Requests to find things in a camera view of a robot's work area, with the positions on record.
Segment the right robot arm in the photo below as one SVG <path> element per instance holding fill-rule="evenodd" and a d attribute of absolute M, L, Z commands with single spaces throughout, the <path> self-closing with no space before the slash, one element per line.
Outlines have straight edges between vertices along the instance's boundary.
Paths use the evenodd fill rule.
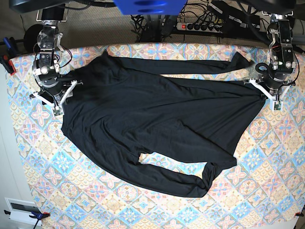
<path fill-rule="evenodd" d="M 42 30 L 38 32 L 37 46 L 39 58 L 33 62 L 32 73 L 39 92 L 33 92 L 30 98 L 37 98 L 44 105 L 49 106 L 54 116 L 64 115 L 64 103 L 73 96 L 73 89 L 82 84 L 77 79 L 72 79 L 60 74 L 60 61 L 64 54 L 61 46 L 63 33 L 59 32 L 58 24 L 67 19 L 67 0 L 10 0 L 10 9 L 18 13 L 31 11 L 38 12 L 36 21 L 41 22 Z"/>

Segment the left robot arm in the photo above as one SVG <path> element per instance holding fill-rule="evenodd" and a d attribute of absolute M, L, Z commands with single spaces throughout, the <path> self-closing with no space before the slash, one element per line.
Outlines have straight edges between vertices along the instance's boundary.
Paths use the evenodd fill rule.
<path fill-rule="evenodd" d="M 283 100 L 295 81 L 287 77 L 298 65 L 292 45 L 293 32 L 288 17 L 293 16 L 295 0 L 242 0 L 237 2 L 246 14 L 248 28 L 269 47 L 270 63 L 258 63 L 255 70 L 258 77 L 244 79 L 259 89 L 269 100 L 270 109 L 281 111 Z M 261 35 L 252 25 L 251 17 L 257 12 L 270 17 L 266 35 Z"/>

